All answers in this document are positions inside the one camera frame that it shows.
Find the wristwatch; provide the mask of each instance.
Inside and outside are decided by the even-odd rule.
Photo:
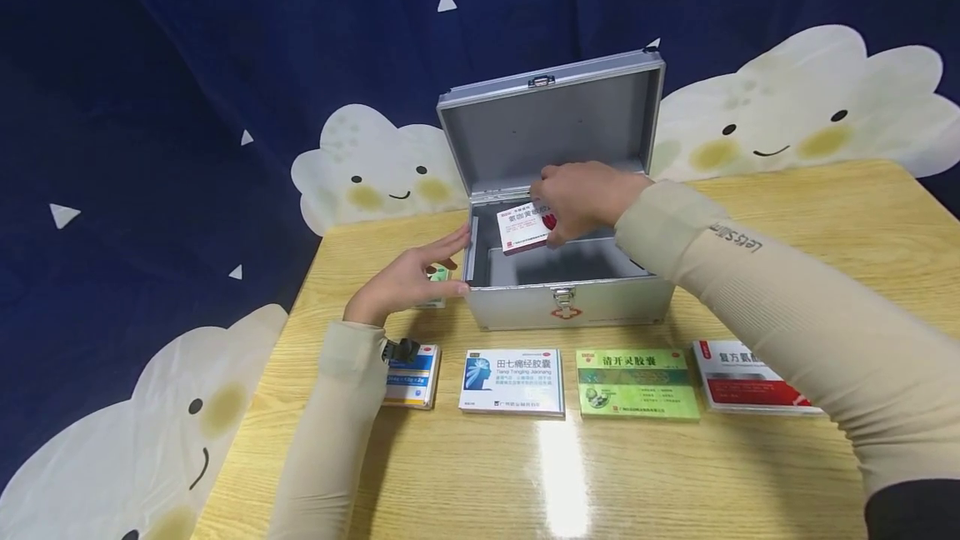
[[[387,343],[384,345],[380,357],[383,358],[384,363],[390,363],[391,361],[414,363],[418,352],[419,343],[415,340],[403,338],[400,339],[400,342],[393,342],[393,340],[387,338]]]

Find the red cross symbol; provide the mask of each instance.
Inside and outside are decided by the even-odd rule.
[[[554,310],[553,312],[550,312],[550,314],[553,315],[555,318],[561,318],[561,319],[574,319],[577,315],[581,313],[583,312],[580,311],[579,308],[575,308],[575,307],[570,307],[569,312],[566,314],[563,313],[562,308],[556,308],[556,310]]]

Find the box lid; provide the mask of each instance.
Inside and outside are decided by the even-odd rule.
[[[666,64],[644,48],[455,87],[437,115],[467,192],[525,190],[550,163],[646,172]]]

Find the red and white medicine box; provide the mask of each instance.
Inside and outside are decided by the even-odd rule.
[[[531,248],[546,245],[550,230],[557,225],[557,218],[548,206],[528,202],[497,214],[500,226],[500,245],[504,255],[513,255]]]
[[[725,413],[821,414],[739,340],[700,340],[693,352],[712,410]]]

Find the beige arm sleeve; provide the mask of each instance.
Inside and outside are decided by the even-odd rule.
[[[960,342],[675,182],[640,194],[617,243],[825,410],[851,439],[868,496],[960,479]]]
[[[271,540],[345,538],[373,419],[387,387],[380,327],[334,322],[277,485]]]

